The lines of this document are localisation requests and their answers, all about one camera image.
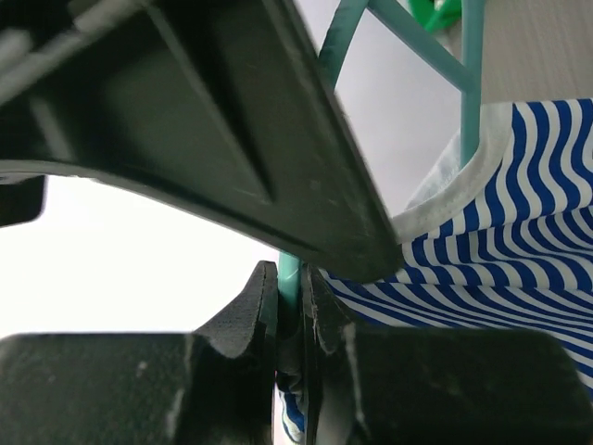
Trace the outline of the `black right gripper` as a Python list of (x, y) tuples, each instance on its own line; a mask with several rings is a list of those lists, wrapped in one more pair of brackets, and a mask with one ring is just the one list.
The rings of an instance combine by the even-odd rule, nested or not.
[(46, 177), (43, 175), (1, 175), (1, 226), (29, 223), (37, 219), (44, 211), (45, 186)]

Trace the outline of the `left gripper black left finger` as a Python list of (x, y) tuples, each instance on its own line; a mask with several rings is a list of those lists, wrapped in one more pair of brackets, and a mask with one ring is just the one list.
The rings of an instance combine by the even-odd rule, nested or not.
[(5, 444), (269, 444), (277, 270), (189, 333), (26, 334), (1, 342)]

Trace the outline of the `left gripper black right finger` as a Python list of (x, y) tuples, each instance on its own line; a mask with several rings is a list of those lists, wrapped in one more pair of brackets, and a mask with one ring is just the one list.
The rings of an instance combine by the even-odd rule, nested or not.
[(308, 444), (588, 444), (560, 343), (526, 330), (371, 324), (301, 274)]

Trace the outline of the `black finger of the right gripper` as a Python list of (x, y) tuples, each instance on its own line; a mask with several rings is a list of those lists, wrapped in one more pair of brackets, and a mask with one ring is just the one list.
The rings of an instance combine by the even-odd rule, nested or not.
[(1, 175), (78, 176), (368, 283), (396, 233), (290, 1), (5, 1)]

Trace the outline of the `blue white striped tank top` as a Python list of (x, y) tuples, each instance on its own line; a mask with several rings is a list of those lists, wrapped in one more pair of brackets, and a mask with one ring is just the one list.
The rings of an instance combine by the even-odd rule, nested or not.
[[(526, 330), (557, 340), (592, 405), (592, 102), (486, 105), (481, 143), (452, 140), (394, 219), (403, 263), (362, 283), (316, 268), (361, 319)], [(283, 427), (304, 440), (304, 334), (282, 348)]]

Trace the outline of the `green plastic tray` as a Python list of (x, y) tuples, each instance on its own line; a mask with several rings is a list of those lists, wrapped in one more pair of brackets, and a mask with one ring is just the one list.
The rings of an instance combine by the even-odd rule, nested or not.
[(440, 32), (461, 19), (461, 0), (408, 0), (411, 15), (428, 32)]

